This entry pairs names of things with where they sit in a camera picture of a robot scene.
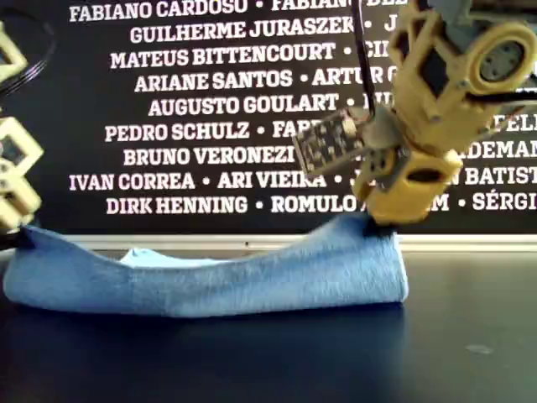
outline microfiber cloth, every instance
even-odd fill
[[[13,302],[47,310],[160,317],[402,302],[409,287],[396,235],[364,237],[367,221],[336,216],[289,247],[240,259],[134,249],[119,262],[28,226],[29,245],[17,248],[3,289]]]

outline wire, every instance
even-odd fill
[[[358,63],[362,72],[363,90],[366,93],[369,104],[369,116],[367,122],[370,123],[375,118],[375,85],[373,84],[373,79],[371,77],[368,52],[363,38],[362,0],[352,0],[351,8]]]
[[[5,18],[9,17],[26,18],[30,21],[40,24],[43,31],[50,37],[50,45],[44,56],[39,61],[37,61],[34,65],[30,66],[22,75],[20,75],[14,81],[11,81],[7,86],[5,86],[4,88],[0,88],[0,100],[13,94],[22,86],[28,84],[35,77],[37,77],[41,73],[41,71],[43,71],[43,69],[49,64],[49,61],[52,58],[52,55],[54,54],[56,49],[55,32],[50,24],[46,23],[45,21],[41,21],[35,16],[17,8],[0,8],[0,20],[4,20]]]

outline yellow robotic arm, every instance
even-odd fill
[[[494,116],[536,104],[520,91],[537,86],[533,24],[535,0],[410,0],[389,41],[394,104],[374,114],[347,108],[298,133],[303,171],[324,174],[361,156],[353,193],[374,221],[424,220],[462,168],[459,153],[501,129]]]

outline black tabletop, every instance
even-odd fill
[[[537,255],[407,254],[403,305],[206,320],[0,305],[0,401],[537,401]]]

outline black wall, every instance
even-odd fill
[[[353,82],[350,84],[312,86],[311,82],[318,69],[356,67],[357,57],[353,48],[352,34],[303,34],[273,37],[247,37],[243,39],[207,39],[207,40],[178,40],[159,43],[133,43],[130,38],[133,27],[151,27],[186,24],[209,24],[225,22],[245,22],[246,31],[254,29],[259,20],[293,20],[299,18],[330,18],[333,29],[345,28],[340,17],[348,17],[348,8],[313,8],[295,11],[273,11],[275,2],[265,0],[261,8],[256,2],[249,3],[246,13],[220,13],[218,15],[179,16],[173,18],[107,20],[92,22],[70,22],[70,6],[91,6],[99,2],[74,2],[70,0],[55,0],[43,2],[40,0],[17,0],[16,2],[2,1],[2,5],[16,4],[31,13],[50,22],[58,35],[58,50],[50,65],[42,76],[27,85],[21,91],[13,94],[3,104],[4,113],[15,116],[42,144],[45,149],[44,157],[33,168],[29,179],[39,194],[43,197],[43,207],[39,219],[46,228],[62,233],[303,233],[322,224],[337,210],[330,212],[272,212],[276,205],[273,196],[336,196],[341,200],[351,194],[350,180],[354,178],[354,167],[339,172],[341,181],[335,176],[327,176],[326,187],[312,188],[262,188],[256,172],[300,170],[299,165],[289,154],[278,155],[278,149],[273,157],[276,161],[266,164],[207,164],[196,159],[203,153],[217,153],[217,150],[207,151],[208,148],[248,147],[248,146],[290,146],[289,138],[274,137],[274,121],[293,121],[300,119],[321,119],[331,111],[288,112],[288,113],[246,113],[244,100],[246,97],[261,97],[273,95],[293,95],[297,100],[303,94],[337,94],[335,107],[345,106],[349,97],[357,100],[357,105],[363,105],[362,86]],[[153,14],[156,13],[157,1],[152,4]],[[398,11],[394,5],[374,5],[379,0],[364,0],[364,19],[371,22],[366,24],[366,36],[371,41],[386,40],[389,32],[384,28],[390,25],[390,14]],[[35,25],[22,24],[16,20],[6,20],[6,30],[16,40],[21,50],[36,61],[46,49],[45,37]],[[196,64],[190,58],[185,65],[173,67],[155,66],[147,68],[111,68],[112,53],[126,52],[127,60],[131,52],[173,50],[182,55],[192,56],[193,49],[238,47],[254,45],[328,43],[331,49],[331,59],[306,61],[280,61],[270,63],[224,63],[220,65]],[[344,49],[352,48],[352,53],[346,55]],[[371,64],[380,67],[382,83],[377,84],[377,92],[389,92],[389,67],[391,61],[386,55],[372,55]],[[215,89],[219,75],[215,73],[239,71],[277,71],[286,81],[292,78],[290,86],[279,87],[250,87],[241,89]],[[208,87],[197,91],[169,92],[135,92],[139,76],[181,75],[186,73],[208,73]],[[301,75],[307,75],[307,81],[302,82]],[[239,111],[235,114],[186,114],[172,116],[150,116],[154,100],[196,98],[196,97],[235,97]],[[172,138],[172,128],[177,124],[203,122],[236,122],[248,124],[249,137],[243,139],[203,139],[185,140]],[[163,141],[106,141],[106,126],[117,125],[164,125],[168,130],[168,138]],[[491,156],[501,148],[513,146],[512,155],[503,158],[471,158],[466,160],[465,170],[460,177],[459,185],[450,189],[446,204],[439,203],[439,211],[432,212],[426,222],[419,226],[405,228],[402,233],[533,233],[537,216],[535,209],[537,197],[534,183],[534,160],[524,155],[527,149],[532,154],[532,147],[537,150],[537,139],[532,133],[532,127],[537,124],[534,116],[528,116],[525,126],[512,126],[512,131],[501,133],[493,138],[493,143],[482,146],[485,155]],[[263,127],[264,133],[257,133],[257,128]],[[190,155],[187,165],[125,165],[125,149],[183,149],[182,155]],[[498,168],[503,170],[504,177],[498,177]],[[482,178],[481,185],[476,181],[476,175],[483,176],[487,170],[496,168],[496,173]],[[218,189],[223,183],[222,172],[252,172],[252,187],[238,189]],[[174,190],[122,190],[119,186],[121,174],[191,174],[195,189]],[[111,190],[81,190],[80,182],[71,175],[113,175]],[[204,184],[204,178],[210,180]],[[241,205],[241,211],[231,214],[191,213],[180,212],[163,214],[157,213],[158,198],[193,196],[235,196],[244,197],[248,206]],[[153,213],[145,214],[107,214],[107,199],[120,198],[150,198],[148,206]]]

